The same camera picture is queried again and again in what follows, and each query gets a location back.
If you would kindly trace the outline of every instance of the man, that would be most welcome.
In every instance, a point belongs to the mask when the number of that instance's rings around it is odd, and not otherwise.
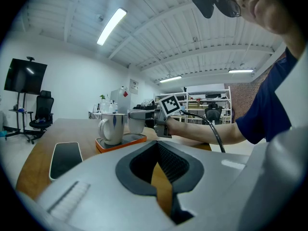
[[[275,90],[301,56],[305,48],[304,37],[280,0],[213,0],[213,2],[226,16],[242,16],[245,20],[280,35],[287,45],[286,57],[273,66],[248,112],[235,123],[215,126],[224,144],[235,144],[244,140],[256,144],[263,138],[271,141],[275,135],[288,130],[291,126]],[[180,123],[172,118],[167,120],[167,126],[171,135],[217,144],[209,126]]]

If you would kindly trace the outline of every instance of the hand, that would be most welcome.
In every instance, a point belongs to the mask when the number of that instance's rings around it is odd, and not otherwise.
[[[182,128],[182,122],[179,122],[171,117],[168,117],[166,125],[168,127],[168,134],[170,135],[178,135]]]

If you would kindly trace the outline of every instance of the glasses lens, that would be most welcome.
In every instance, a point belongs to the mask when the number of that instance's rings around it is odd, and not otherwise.
[[[241,8],[240,8],[240,6],[236,3],[236,1],[229,0],[229,1],[228,1],[228,7],[229,7],[229,9],[231,10],[231,12],[233,13],[233,15],[234,15],[235,17],[241,15]]]

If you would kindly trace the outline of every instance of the ceramic cup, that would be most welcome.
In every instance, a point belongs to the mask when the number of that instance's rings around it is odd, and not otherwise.
[[[140,134],[143,132],[144,129],[144,120],[136,120],[136,119],[131,119],[128,118],[128,128],[130,130],[131,133],[136,133],[136,134]]]
[[[106,144],[115,145],[122,142],[124,115],[102,113],[102,120],[98,125],[98,133],[105,140]]]

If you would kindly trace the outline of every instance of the brown tabletop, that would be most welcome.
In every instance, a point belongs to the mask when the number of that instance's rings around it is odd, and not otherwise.
[[[83,160],[100,154],[95,146],[95,139],[99,137],[99,122],[100,120],[95,119],[57,119],[34,146],[27,158],[19,174],[16,190],[35,199],[51,183],[49,168],[56,143],[78,142]],[[129,132],[127,124],[125,125],[125,132]],[[199,149],[211,150],[208,144],[202,144],[178,136],[173,136],[172,139],[159,138],[151,128],[144,128],[142,134],[147,136],[147,141],[168,140]],[[158,164],[154,168],[152,185],[157,188],[158,204],[169,215],[171,211],[172,187]]]

